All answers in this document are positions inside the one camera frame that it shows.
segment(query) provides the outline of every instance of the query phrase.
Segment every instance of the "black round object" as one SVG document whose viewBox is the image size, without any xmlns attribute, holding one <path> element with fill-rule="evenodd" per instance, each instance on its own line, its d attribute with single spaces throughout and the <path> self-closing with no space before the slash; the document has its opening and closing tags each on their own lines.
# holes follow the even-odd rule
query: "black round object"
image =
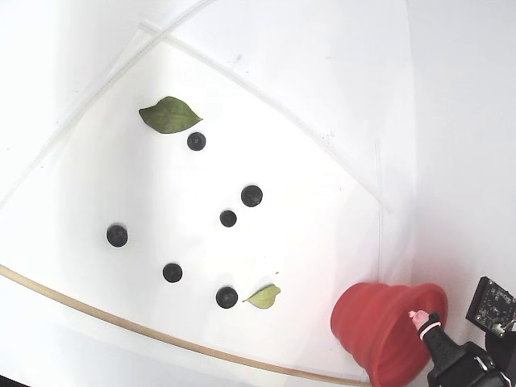
<svg viewBox="0 0 516 387">
<path fill-rule="evenodd" d="M 215 299 L 217 300 L 218 306 L 223 309 L 229 309 L 235 306 L 236 302 L 239 300 L 239 295 L 233 288 L 225 286 L 218 290 Z"/>
<path fill-rule="evenodd" d="M 163 277 L 168 282 L 178 282 L 183 277 L 183 269 L 178 264 L 166 264 L 163 268 Z"/>
<path fill-rule="evenodd" d="M 109 226 L 106 236 L 111 246 L 115 246 L 116 248 L 120 248 L 127 243 L 127 230 L 120 224 L 112 224 Z"/>
<path fill-rule="evenodd" d="M 264 193 L 261 192 L 260 187 L 256 185 L 248 185 L 242 189 L 240 197 L 242 198 L 243 204 L 247 207 L 256 207 L 261 203 Z"/>
<path fill-rule="evenodd" d="M 231 210 L 221 212 L 220 223 L 222 223 L 224 227 L 233 227 L 236 223 L 236 214 Z"/>
<path fill-rule="evenodd" d="M 188 136 L 186 143 L 188 144 L 188 148 L 193 151 L 201 151 L 206 146 L 206 137 L 196 131 Z"/>
</svg>

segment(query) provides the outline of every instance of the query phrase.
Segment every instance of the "red cup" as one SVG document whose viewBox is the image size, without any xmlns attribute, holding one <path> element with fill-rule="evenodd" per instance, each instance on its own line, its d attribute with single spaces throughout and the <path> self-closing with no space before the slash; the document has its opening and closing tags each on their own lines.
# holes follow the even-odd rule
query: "red cup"
<svg viewBox="0 0 516 387">
<path fill-rule="evenodd" d="M 374 387 L 402 387 L 430 359 L 409 312 L 437 312 L 444 327 L 447 304 L 444 290 L 436 284 L 409 287 L 361 282 L 335 304 L 331 331 L 365 368 Z"/>
</svg>

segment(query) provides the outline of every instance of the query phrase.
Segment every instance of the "white wall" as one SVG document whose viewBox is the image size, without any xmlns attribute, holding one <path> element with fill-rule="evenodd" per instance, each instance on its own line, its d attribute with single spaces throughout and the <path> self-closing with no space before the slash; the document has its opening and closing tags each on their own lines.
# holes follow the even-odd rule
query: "white wall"
<svg viewBox="0 0 516 387">
<path fill-rule="evenodd" d="M 409 2 L 417 127 L 414 283 L 450 301 L 448 333 L 481 276 L 516 294 L 516 3 Z M 424 377 L 414 386 L 424 385 Z"/>
</svg>

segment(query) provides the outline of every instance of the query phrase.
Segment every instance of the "white surface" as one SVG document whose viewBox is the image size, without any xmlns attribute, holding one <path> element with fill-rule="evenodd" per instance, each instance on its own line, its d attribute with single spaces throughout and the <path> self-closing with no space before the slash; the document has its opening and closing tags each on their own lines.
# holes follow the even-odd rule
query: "white surface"
<svg viewBox="0 0 516 387">
<path fill-rule="evenodd" d="M 516 293 L 516 4 L 409 4 L 418 128 L 413 281 L 444 287 L 448 333 L 483 346 L 482 332 L 464 319 L 478 280 Z"/>
<path fill-rule="evenodd" d="M 178 135 L 147 127 L 138 109 L 168 94 L 204 120 Z M 193 130 L 206 135 L 201 152 L 185 145 Z M 253 209 L 239 199 L 248 183 L 264 191 Z M 239 217 L 231 229 L 218 220 L 226 208 Z M 105 237 L 115 222 L 129 232 L 121 249 Z M 29 224 L 37 232 L 26 243 Z M 158 331 L 359 377 L 329 329 L 342 289 L 377 275 L 376 249 L 361 265 L 347 256 L 340 236 L 351 225 L 362 239 L 377 230 L 377 204 L 322 149 L 249 93 L 162 44 L 3 209 L 0 254 L 35 281 Z M 184 271 L 176 285 L 161 277 L 170 261 Z M 282 288 L 270 310 L 242 303 L 222 310 L 214 302 L 224 285 L 245 299 L 270 282 Z"/>
</svg>

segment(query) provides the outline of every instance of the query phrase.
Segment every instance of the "dried leaf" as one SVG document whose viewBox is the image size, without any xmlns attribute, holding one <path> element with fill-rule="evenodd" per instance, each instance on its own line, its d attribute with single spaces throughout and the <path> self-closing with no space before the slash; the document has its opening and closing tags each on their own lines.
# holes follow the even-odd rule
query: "dried leaf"
<svg viewBox="0 0 516 387">
<path fill-rule="evenodd" d="M 165 97 L 157 104 L 139 110 L 142 120 L 163 134 L 178 133 L 202 121 L 181 99 Z"/>
<path fill-rule="evenodd" d="M 263 289 L 258 290 L 250 298 L 245 301 L 249 301 L 251 304 L 260 309 L 267 309 L 274 305 L 276 296 L 281 292 L 281 289 L 275 285 L 265 286 Z"/>
</svg>

